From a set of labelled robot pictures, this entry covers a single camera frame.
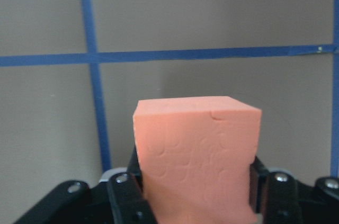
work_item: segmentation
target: orange block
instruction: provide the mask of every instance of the orange block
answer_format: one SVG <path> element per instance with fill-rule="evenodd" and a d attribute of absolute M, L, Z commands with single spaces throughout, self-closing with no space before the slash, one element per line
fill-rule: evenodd
<path fill-rule="evenodd" d="M 133 115 L 144 196 L 159 224 L 249 224 L 261 110 L 226 96 L 142 100 Z"/>

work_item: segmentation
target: metal fastener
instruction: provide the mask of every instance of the metal fastener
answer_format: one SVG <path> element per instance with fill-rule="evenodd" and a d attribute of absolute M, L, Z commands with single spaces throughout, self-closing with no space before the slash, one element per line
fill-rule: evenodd
<path fill-rule="evenodd" d="M 72 184 L 70 187 L 68 187 L 67 191 L 68 191 L 68 193 L 74 193 L 74 192 L 77 192 L 78 190 L 80 190 L 80 188 L 81 188 L 81 183 L 76 182 L 76 183 Z"/>
<path fill-rule="evenodd" d="M 115 181 L 116 181 L 117 183 L 124 183 L 124 182 L 127 181 L 127 180 L 128 180 L 127 174 L 119 175 L 119 176 L 115 179 Z"/>
<path fill-rule="evenodd" d="M 325 180 L 325 185 L 326 187 L 330 188 L 330 189 L 339 189 L 339 183 L 337 180 L 334 179 L 326 179 Z"/>
<path fill-rule="evenodd" d="M 285 173 L 276 173 L 274 178 L 279 182 L 287 182 L 288 176 Z"/>

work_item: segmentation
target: block front face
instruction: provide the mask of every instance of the block front face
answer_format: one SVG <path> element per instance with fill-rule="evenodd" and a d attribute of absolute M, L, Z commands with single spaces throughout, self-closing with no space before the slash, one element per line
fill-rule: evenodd
<path fill-rule="evenodd" d="M 252 223 L 248 206 L 261 111 L 229 97 L 139 101 L 135 140 L 160 224 Z"/>

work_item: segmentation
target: vertical blue tape strip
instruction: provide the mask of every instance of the vertical blue tape strip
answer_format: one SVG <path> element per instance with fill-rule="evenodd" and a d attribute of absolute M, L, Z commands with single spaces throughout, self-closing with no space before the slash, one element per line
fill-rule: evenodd
<path fill-rule="evenodd" d="M 98 61 L 96 60 L 97 48 L 96 48 L 94 17 L 93 17 L 93 12 L 92 12 L 91 0 L 81 0 L 81 1 L 82 1 L 82 12 L 83 12 L 85 35 L 86 35 L 86 44 L 87 44 L 87 55 L 89 56 L 89 59 L 92 61 L 89 64 L 89 67 L 90 67 L 91 83 L 92 83 L 92 90 L 93 90 L 97 132 L 98 132 L 99 144 L 100 144 L 102 171 L 105 172 L 106 170 L 110 169 L 112 165 L 111 165 L 110 147 L 109 147 L 109 141 L 108 141 L 107 126 L 106 126 L 104 98 L 103 98 L 101 75 L 100 75 L 100 65 L 98 64 Z"/>
<path fill-rule="evenodd" d="M 337 47 L 333 57 L 333 103 L 332 103 L 332 147 L 331 175 L 339 173 L 339 0 L 334 0 L 333 44 Z"/>

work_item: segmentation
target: block top face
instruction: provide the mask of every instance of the block top face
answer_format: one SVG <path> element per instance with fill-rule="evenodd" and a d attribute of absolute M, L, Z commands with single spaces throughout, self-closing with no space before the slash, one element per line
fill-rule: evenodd
<path fill-rule="evenodd" d="M 133 116 L 213 111 L 216 113 L 222 113 L 223 111 L 261 112 L 260 109 L 244 104 L 228 96 L 204 96 L 141 100 L 138 102 L 138 106 Z"/>

